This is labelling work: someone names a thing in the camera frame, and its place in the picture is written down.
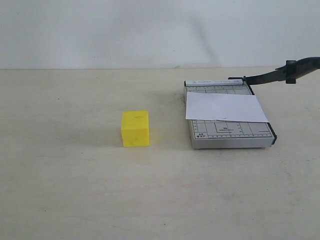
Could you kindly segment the yellow foam cube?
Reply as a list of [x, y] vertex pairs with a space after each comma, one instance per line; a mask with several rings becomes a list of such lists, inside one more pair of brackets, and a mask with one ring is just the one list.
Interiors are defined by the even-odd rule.
[[123, 146], [147, 147], [150, 145], [149, 112], [146, 110], [125, 111], [121, 120]]

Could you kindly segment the white paper sheet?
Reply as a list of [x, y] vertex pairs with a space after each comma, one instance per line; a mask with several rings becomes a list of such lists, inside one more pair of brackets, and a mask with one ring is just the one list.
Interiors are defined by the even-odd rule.
[[188, 92], [185, 103], [187, 120], [269, 122], [255, 95]]

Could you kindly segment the black cutter blade arm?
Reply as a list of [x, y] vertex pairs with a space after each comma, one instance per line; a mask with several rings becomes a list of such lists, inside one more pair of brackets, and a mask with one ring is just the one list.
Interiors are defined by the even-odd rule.
[[287, 60], [284, 66], [278, 67], [274, 71], [260, 75], [244, 76], [243, 79], [248, 85], [262, 85], [282, 81], [285, 81], [286, 84], [296, 84], [297, 79], [319, 69], [320, 58], [307, 57], [300, 60]]

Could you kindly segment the grey paper cutter base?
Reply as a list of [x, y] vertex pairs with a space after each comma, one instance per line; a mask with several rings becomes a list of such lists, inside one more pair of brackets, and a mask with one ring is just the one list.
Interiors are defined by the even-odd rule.
[[[254, 95], [242, 77], [227, 80], [185, 81], [187, 93]], [[277, 140], [270, 123], [219, 120], [189, 120], [189, 134], [194, 149], [269, 148]]]

